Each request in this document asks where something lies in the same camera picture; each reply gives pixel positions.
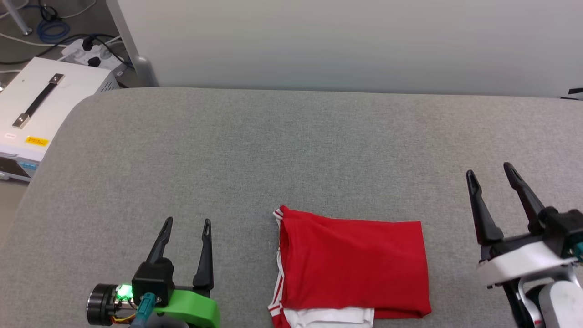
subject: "teal connector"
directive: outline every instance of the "teal connector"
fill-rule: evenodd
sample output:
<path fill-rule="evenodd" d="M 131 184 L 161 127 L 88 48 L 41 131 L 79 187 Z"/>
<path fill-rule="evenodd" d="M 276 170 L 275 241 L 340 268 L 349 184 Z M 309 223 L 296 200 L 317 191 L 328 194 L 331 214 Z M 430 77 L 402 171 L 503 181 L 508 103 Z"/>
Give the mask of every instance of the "teal connector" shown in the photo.
<path fill-rule="evenodd" d="M 573 254 L 579 259 L 579 262 L 583 263 L 583 243 L 575 245 Z"/>
<path fill-rule="evenodd" d="M 146 323 L 154 307 L 156 306 L 156 296 L 153 293 L 145 293 L 140 306 L 136 310 L 136 318 L 129 328 L 146 328 Z"/>

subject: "gray fabric tablecloth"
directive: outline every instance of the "gray fabric tablecloth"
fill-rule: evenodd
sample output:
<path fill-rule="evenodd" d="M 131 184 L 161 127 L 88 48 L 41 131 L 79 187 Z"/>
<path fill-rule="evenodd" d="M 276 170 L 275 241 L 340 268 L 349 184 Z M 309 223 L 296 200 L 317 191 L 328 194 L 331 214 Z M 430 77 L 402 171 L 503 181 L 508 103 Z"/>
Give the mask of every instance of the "gray fabric tablecloth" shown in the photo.
<path fill-rule="evenodd" d="M 175 283 L 191 283 L 210 218 L 222 326 L 270 327 L 271 213 L 286 204 L 422 221 L 433 313 L 375 327 L 514 327 L 503 290 L 477 280 L 465 172 L 507 236 L 526 232 L 503 162 L 545 205 L 583 209 L 582 127 L 583 103 L 559 99 L 186 88 L 89 97 L 2 241 L 0 326 L 86 326 L 89 292 L 130 281 L 173 216 Z"/>

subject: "power strip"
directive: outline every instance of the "power strip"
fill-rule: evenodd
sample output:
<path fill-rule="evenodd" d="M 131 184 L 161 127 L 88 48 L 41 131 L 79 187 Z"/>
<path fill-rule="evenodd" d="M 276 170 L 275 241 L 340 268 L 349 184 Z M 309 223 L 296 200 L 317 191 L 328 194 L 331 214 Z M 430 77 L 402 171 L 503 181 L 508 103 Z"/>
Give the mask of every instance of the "power strip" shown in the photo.
<path fill-rule="evenodd" d="M 107 48 L 102 44 L 89 44 L 83 49 L 82 39 L 75 40 L 73 43 L 64 48 L 61 53 L 65 56 L 64 60 L 73 64 L 80 64 L 85 66 L 93 66 L 104 69 L 109 69 L 114 76 L 121 76 L 126 69 L 119 59 L 112 55 Z"/>

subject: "gray floor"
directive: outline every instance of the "gray floor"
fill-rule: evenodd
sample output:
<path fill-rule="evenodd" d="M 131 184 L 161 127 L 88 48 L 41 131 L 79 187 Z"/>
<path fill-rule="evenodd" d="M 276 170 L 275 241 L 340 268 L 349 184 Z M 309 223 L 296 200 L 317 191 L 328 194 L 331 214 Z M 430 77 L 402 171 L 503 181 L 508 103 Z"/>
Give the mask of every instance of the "gray floor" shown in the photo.
<path fill-rule="evenodd" d="M 23 0 L 13 0 L 16 6 L 23 3 Z M 46 0 L 46 3 L 55 7 L 57 11 L 62 16 L 71 15 L 73 13 L 79 12 L 78 7 L 83 8 L 85 4 L 76 4 L 76 6 L 70 5 L 71 0 Z M 31 5 L 36 5 L 36 0 L 30 0 Z M 0 4 L 0 12 L 5 12 L 3 5 Z M 19 10 L 29 27 L 36 28 L 38 22 L 40 21 L 40 14 L 38 9 L 21 9 Z M 66 19 L 67 23 L 71 26 L 70 34 L 77 33 L 104 33 L 113 36 L 118 35 L 115 23 L 113 22 L 107 5 L 104 0 L 98 0 L 95 6 L 91 7 L 89 10 L 83 14 Z M 29 42 L 41 43 L 38 36 L 33 33 L 29 36 L 22 36 L 20 30 L 17 28 L 16 24 L 10 16 L 0 19 L 0 33 L 7 34 L 9 36 L 18 37 Z M 17 61 L 24 58 L 30 58 L 45 50 L 44 47 L 30 46 L 17 41 L 9 40 L 4 37 L 0 37 L 0 61 Z M 61 49 L 53 50 L 43 58 L 57 59 L 61 57 Z M 26 64 L 20 65 L 0 65 L 0 71 L 8 69 L 22 69 Z M 4 84 L 10 83 L 10 81 L 16 76 L 16 74 L 0 74 L 0 81 Z M 135 72 L 131 70 L 126 70 L 124 75 L 118 79 L 120 82 L 126 84 L 129 87 L 140 86 L 138 78 Z M 27 184 L 20 182 L 7 182 L 0 181 L 0 245 L 1 241 L 4 239 L 8 233 L 8 229 L 12 225 L 14 218 L 14 213 L 26 191 Z"/>

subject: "folded red cloth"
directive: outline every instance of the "folded red cloth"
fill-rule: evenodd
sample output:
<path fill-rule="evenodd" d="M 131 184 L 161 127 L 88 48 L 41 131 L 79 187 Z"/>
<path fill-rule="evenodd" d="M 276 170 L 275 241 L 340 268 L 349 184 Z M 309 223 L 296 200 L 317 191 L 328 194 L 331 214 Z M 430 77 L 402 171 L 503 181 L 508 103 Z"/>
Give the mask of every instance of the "folded red cloth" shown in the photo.
<path fill-rule="evenodd" d="M 280 210 L 284 308 L 374 308 L 376 319 L 431 313 L 421 222 Z"/>

